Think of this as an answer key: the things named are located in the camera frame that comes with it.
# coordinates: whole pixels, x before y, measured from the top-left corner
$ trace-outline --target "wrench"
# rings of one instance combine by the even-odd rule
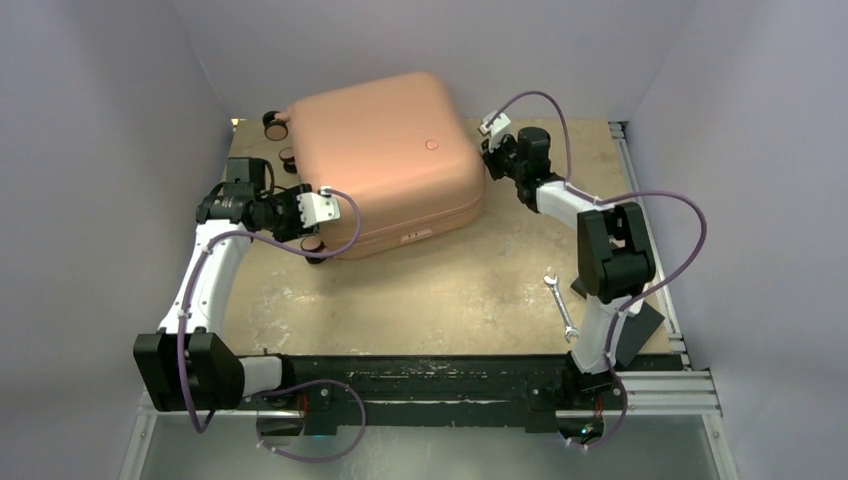
[[[551,278],[545,275],[545,285],[554,294],[554,300],[556,300],[557,307],[559,307],[559,313],[562,314],[562,319],[565,322],[565,341],[571,343],[572,338],[580,337],[580,330],[574,326],[574,322],[571,321],[571,315],[568,314],[568,309],[565,308],[565,300],[562,299],[562,294],[559,292],[559,277],[554,275]]]

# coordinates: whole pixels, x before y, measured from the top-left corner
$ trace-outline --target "gray wall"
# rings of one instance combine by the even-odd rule
[[[231,129],[170,2],[0,6],[0,465],[115,478]]]
[[[628,128],[643,188],[707,246],[672,286],[748,479],[845,478],[848,3],[701,1]],[[649,204],[666,268],[689,212]]]
[[[695,0],[174,0],[233,116],[410,70],[466,115],[542,89],[571,116],[627,119]],[[542,100],[517,116],[553,116]]]

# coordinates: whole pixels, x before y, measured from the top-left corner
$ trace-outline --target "pink suitcase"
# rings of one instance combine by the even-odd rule
[[[266,135],[288,129],[297,172],[317,189],[330,186],[360,206],[362,233],[339,258],[354,259],[463,227],[479,215],[484,165],[445,84],[411,73],[304,98]],[[342,218],[321,226],[328,250],[353,235]]]

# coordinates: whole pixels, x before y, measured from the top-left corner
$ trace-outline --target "suitcase wheel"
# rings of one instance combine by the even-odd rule
[[[270,110],[265,112],[265,115],[262,115],[262,125],[267,127],[278,113],[280,113],[279,110]]]
[[[317,236],[306,237],[300,241],[300,249],[306,252],[322,252],[324,251],[324,242],[321,241]],[[312,258],[312,257],[304,257],[306,258],[306,263],[310,265],[319,265],[324,263],[326,258]]]
[[[279,142],[289,136],[289,128],[282,120],[271,120],[265,125],[265,138]]]
[[[291,148],[284,148],[279,153],[280,161],[283,162],[283,170],[288,173],[297,173],[297,165],[294,163],[294,155]]]

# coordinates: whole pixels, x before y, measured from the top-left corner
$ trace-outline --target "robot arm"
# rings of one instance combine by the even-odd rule
[[[198,410],[236,408],[243,397],[276,388],[282,381],[279,356],[238,358],[219,336],[238,267],[252,242],[243,234],[269,230],[279,242],[293,240],[317,232],[319,223],[338,219],[340,209],[338,200],[324,194],[323,188],[315,193],[308,184],[276,194],[267,190],[266,165],[267,161],[257,158],[229,159],[227,181],[197,208],[194,251],[176,298],[156,333],[136,338],[133,356],[160,411],[186,408],[176,367],[183,316],[187,316],[188,383]],[[201,260],[203,268],[195,273]],[[183,303],[188,289],[186,315]]]
[[[481,149],[492,178],[509,177],[515,182],[521,203],[577,231],[578,278],[586,288],[587,305],[572,358],[581,373],[606,372],[604,356],[614,361],[624,326],[623,321],[615,325],[606,348],[616,311],[640,294],[656,273],[642,209],[633,202],[603,204],[552,173],[547,131],[524,128],[516,139],[506,133],[509,119],[505,115],[489,120],[483,120],[480,131],[490,137]],[[636,302],[627,314],[639,313],[641,306],[641,301]],[[568,327],[570,317],[564,303],[561,309]]]

